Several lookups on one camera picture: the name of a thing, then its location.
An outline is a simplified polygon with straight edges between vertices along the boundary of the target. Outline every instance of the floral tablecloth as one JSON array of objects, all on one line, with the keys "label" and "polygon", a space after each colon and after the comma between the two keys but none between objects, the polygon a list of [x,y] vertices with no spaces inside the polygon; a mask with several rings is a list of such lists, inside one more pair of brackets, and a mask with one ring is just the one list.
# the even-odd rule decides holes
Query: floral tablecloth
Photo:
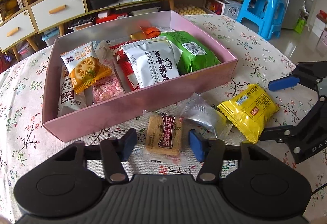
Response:
[{"label": "floral tablecloth", "polygon": [[[258,83],[267,90],[270,80],[288,75],[295,67],[271,44],[226,16],[185,18],[215,37],[239,59],[230,82],[203,94],[211,105],[231,99],[250,83]],[[21,216],[13,197],[13,188],[19,177],[69,145],[60,142],[41,126],[43,89],[51,48],[40,50],[0,75],[0,213],[12,222]],[[301,85],[278,92],[268,90],[268,93],[280,106],[279,112],[269,121],[268,126],[298,123],[317,100],[314,91]],[[178,115],[186,103],[187,100],[181,101],[160,109],[159,112]],[[147,126],[147,117],[141,116],[85,136],[82,140],[88,145],[97,144],[108,137],[121,137],[125,131],[134,127],[138,131],[138,144],[129,160],[123,163],[129,177],[134,173],[189,173],[196,176],[201,164],[187,146],[187,129],[184,129],[183,134],[182,158],[159,161],[149,159],[143,152]],[[198,129],[203,134],[208,133],[202,127]],[[239,145],[242,140],[244,137],[233,128],[226,144]],[[258,142],[258,145],[303,174],[313,190],[326,183],[326,149],[301,164],[295,164],[285,144],[268,141]],[[88,165],[103,177],[99,161]],[[236,167],[237,162],[234,160],[226,161],[222,177]],[[308,220],[327,214],[327,199],[324,200],[326,191],[324,188],[312,196],[305,211]]]}]

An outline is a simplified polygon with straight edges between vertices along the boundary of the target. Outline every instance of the blue plastic stool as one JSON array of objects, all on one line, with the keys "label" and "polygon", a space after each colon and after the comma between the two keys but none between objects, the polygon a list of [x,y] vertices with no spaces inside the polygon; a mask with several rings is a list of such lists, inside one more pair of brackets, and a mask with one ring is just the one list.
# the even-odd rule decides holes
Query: blue plastic stool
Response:
[{"label": "blue plastic stool", "polygon": [[258,34],[269,41],[273,34],[279,38],[285,16],[285,0],[257,0],[255,7],[248,9],[251,0],[244,0],[236,21],[243,18],[258,25]]}]

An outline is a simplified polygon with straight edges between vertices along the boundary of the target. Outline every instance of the blue gripper pad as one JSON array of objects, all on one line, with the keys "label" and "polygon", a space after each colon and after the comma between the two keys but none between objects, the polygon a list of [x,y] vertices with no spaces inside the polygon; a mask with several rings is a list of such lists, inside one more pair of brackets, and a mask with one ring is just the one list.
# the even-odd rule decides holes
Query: blue gripper pad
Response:
[{"label": "blue gripper pad", "polygon": [[270,91],[277,91],[281,89],[291,88],[291,87],[295,87],[299,82],[300,82],[299,78],[288,76],[285,78],[270,81],[268,84],[268,89]]},{"label": "blue gripper pad", "polygon": [[190,144],[190,148],[192,149],[195,158],[200,161],[204,162],[205,160],[205,150],[203,149],[203,144],[200,138],[201,136],[194,130],[190,130],[188,133],[188,142]]},{"label": "blue gripper pad", "polygon": [[137,133],[135,129],[130,129],[129,131],[127,131],[128,134],[126,134],[125,136],[126,141],[125,141],[125,147],[123,149],[122,152],[122,159],[121,161],[125,162],[128,160],[130,154],[132,153],[135,145],[137,144]]}]

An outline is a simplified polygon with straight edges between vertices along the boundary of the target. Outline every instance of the green snack package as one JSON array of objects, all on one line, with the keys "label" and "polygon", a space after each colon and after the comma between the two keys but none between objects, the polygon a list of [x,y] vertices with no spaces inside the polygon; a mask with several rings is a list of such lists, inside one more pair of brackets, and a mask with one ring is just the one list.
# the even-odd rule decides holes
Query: green snack package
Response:
[{"label": "green snack package", "polygon": [[220,64],[216,55],[185,31],[164,32],[173,47],[174,58],[180,75]]}]

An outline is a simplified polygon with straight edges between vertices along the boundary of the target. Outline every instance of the cabinet leg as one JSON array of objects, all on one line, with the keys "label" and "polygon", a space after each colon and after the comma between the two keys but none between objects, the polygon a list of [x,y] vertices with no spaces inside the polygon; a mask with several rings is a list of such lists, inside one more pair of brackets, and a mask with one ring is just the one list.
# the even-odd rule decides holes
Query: cabinet leg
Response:
[{"label": "cabinet leg", "polygon": [[175,9],[174,0],[169,0],[169,6],[170,6],[170,10],[174,11]]},{"label": "cabinet leg", "polygon": [[65,35],[65,29],[64,29],[64,27],[63,27],[63,24],[60,24],[60,25],[59,25],[59,32],[60,32],[60,36]]},{"label": "cabinet leg", "polygon": [[33,40],[31,38],[27,38],[26,40],[28,41],[29,45],[32,46],[32,48],[34,49],[34,51],[37,52],[39,50],[39,48],[37,47],[37,45],[33,42]]},{"label": "cabinet leg", "polygon": [[14,51],[14,54],[15,54],[15,57],[16,57],[17,62],[20,62],[20,55],[17,52],[16,45],[12,48],[12,50]]}]

